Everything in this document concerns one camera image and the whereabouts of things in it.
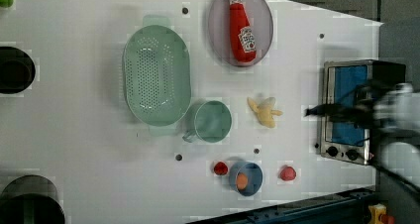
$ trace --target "blue bowl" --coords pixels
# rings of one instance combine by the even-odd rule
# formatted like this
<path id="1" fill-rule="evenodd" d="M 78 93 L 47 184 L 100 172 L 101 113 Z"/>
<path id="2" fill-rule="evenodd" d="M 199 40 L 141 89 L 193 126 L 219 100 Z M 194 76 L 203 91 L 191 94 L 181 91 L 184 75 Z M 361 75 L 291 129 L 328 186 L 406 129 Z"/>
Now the blue bowl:
<path id="1" fill-rule="evenodd" d="M 243 173 L 248 178 L 248 185 L 245 189 L 239 190 L 236 180 L 239 173 Z M 255 163 L 237 162 L 229 172 L 229 183 L 231 187 L 244 196 L 252 196 L 256 194 L 263 184 L 263 171 Z"/>

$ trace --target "light blue mug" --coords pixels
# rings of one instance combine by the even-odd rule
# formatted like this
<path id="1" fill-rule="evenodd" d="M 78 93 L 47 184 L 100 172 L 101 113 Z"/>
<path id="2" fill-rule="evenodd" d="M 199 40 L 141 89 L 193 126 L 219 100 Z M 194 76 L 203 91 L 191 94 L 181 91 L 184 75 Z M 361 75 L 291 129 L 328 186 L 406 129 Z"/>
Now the light blue mug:
<path id="1" fill-rule="evenodd" d="M 232 126 L 229 108 L 219 101 L 193 105 L 187 120 L 189 130 L 182 139 L 189 143 L 196 138 L 208 143 L 220 142 L 229 134 Z"/>

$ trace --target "table surface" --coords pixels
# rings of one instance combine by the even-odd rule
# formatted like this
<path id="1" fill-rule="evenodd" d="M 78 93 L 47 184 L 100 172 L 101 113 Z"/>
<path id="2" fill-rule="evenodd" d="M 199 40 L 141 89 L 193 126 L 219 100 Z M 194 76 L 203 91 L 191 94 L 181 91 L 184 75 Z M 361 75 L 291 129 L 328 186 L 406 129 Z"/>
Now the table surface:
<path id="1" fill-rule="evenodd" d="M 162 224 L 374 185 L 374 169 L 317 154 L 317 120 L 302 111 L 318 104 L 324 61 L 377 58 L 380 23 L 266 1 L 273 42 L 247 69 L 214 55 L 206 32 L 212 0 L 16 0 L 2 9 L 0 45 L 24 50 L 38 70 L 30 89 L 0 97 L 0 187 L 39 174 L 56 185 L 68 223 Z M 221 143 L 185 143 L 182 123 L 175 136 L 153 137 L 130 112 L 122 52 L 150 13 L 168 16 L 188 46 L 193 100 L 229 106 L 234 124 Z M 274 129 L 261 126 L 247 105 L 247 97 L 270 96 L 284 113 Z M 262 167 L 253 197 L 211 172 L 214 161 L 239 159 Z M 297 170 L 294 182 L 277 178 L 284 165 Z"/>

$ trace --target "pink plate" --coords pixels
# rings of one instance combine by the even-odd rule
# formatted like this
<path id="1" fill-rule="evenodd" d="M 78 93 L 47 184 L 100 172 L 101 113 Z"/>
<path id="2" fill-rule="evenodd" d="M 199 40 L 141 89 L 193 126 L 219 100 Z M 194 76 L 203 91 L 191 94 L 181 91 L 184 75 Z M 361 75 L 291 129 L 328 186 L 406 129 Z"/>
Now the pink plate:
<path id="1" fill-rule="evenodd" d="M 210 44 L 216 54 L 234 66 L 254 65 L 266 55 L 272 41 L 272 16 L 265 0 L 243 0 L 256 39 L 257 57 L 251 62 L 238 62 L 231 49 L 229 32 L 229 0 L 214 0 L 210 8 L 208 30 Z"/>

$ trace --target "red ketchup bottle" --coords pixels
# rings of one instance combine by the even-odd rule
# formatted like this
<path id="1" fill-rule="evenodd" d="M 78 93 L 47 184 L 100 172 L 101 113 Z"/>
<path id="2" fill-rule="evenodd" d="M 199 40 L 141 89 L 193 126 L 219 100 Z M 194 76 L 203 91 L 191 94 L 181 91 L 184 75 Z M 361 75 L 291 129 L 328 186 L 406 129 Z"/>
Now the red ketchup bottle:
<path id="1" fill-rule="evenodd" d="M 231 48 L 239 62 L 251 62 L 257 56 L 256 42 L 242 0 L 229 0 Z"/>

